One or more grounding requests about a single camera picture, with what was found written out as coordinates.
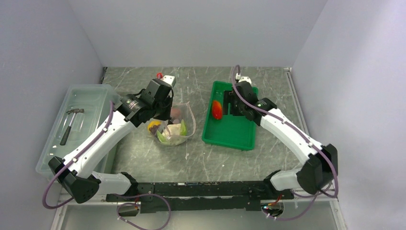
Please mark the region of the orange fruit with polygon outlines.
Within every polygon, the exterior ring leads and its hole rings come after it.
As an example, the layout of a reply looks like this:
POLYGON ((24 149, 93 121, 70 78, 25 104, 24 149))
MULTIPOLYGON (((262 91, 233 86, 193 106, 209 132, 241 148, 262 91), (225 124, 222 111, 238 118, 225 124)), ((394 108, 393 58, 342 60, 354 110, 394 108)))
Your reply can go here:
POLYGON ((160 127, 161 124, 162 124, 161 121, 153 120, 147 125, 147 129, 148 129, 148 131, 150 133, 155 133, 158 130, 158 128, 160 127))

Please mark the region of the red orange mango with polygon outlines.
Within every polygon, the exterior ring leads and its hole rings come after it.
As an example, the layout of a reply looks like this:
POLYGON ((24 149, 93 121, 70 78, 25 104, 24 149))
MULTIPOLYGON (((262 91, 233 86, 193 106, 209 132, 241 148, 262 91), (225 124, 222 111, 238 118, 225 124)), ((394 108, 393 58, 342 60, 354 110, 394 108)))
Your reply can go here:
POLYGON ((218 100, 212 101, 211 114, 215 120, 221 120, 223 117, 223 107, 218 100))

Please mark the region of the dark red grape bunch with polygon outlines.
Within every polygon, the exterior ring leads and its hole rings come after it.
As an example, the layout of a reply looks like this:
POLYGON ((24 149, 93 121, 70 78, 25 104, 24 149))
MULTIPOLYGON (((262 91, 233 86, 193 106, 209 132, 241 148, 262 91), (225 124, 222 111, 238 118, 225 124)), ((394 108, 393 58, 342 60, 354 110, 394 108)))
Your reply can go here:
POLYGON ((154 124, 150 123, 148 125, 148 130, 149 130, 150 135, 157 136, 158 133, 162 134, 163 127, 160 127, 160 126, 161 125, 154 125, 154 124))

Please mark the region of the clear zip top bag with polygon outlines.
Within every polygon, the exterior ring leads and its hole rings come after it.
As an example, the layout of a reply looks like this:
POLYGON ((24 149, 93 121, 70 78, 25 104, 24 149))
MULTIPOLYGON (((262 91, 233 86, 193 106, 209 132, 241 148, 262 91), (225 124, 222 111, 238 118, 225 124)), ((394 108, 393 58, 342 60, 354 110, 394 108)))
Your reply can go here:
POLYGON ((177 146, 182 144, 196 131, 196 120, 190 103, 174 104, 170 111, 170 119, 149 121, 147 131, 162 145, 177 146))

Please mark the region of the white green cabbage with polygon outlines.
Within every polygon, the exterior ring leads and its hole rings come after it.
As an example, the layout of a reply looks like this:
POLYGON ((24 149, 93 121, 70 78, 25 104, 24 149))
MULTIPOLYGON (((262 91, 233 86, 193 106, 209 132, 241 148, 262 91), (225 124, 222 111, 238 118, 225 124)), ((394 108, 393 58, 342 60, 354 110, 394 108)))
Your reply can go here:
POLYGON ((181 120, 178 124, 163 124, 162 134, 158 133, 158 141, 167 146, 177 146, 185 142, 188 138, 186 123, 181 120))

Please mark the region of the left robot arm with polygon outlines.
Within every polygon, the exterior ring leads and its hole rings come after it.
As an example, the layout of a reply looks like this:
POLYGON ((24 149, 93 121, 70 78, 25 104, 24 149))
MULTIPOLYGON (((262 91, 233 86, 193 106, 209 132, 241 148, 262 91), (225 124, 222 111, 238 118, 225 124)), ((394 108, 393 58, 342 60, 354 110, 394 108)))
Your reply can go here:
POLYGON ((68 201, 82 204, 95 195, 108 195, 132 201, 138 194, 138 182, 130 174, 96 172, 97 164, 127 134, 151 119, 168 120, 173 102, 174 76, 152 79, 145 89, 127 94, 111 103, 107 118, 82 144, 65 157, 53 157, 48 165, 70 194, 68 201))

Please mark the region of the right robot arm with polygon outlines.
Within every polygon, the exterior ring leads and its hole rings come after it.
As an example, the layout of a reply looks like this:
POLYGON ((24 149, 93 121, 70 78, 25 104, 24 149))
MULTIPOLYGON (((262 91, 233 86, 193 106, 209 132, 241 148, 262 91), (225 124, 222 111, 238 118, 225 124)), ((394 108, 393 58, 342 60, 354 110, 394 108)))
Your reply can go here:
POLYGON ((224 92, 223 113, 243 116, 272 133, 287 146, 301 163, 301 168, 277 170, 264 179, 264 194, 277 198, 283 190, 303 189, 311 195, 338 175, 338 151, 332 145, 323 145, 294 125, 268 98, 259 99, 251 84, 238 81, 224 92))

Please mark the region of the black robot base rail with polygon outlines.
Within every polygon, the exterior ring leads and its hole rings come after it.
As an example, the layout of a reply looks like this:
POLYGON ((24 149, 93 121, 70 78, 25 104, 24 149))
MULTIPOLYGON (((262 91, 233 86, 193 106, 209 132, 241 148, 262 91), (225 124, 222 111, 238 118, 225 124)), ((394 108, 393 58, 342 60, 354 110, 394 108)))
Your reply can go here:
POLYGON ((259 211, 266 202, 292 200, 290 190, 276 191, 263 181, 139 183, 124 197, 106 196, 108 202, 136 201, 139 198, 141 213, 192 210, 244 209, 259 211))

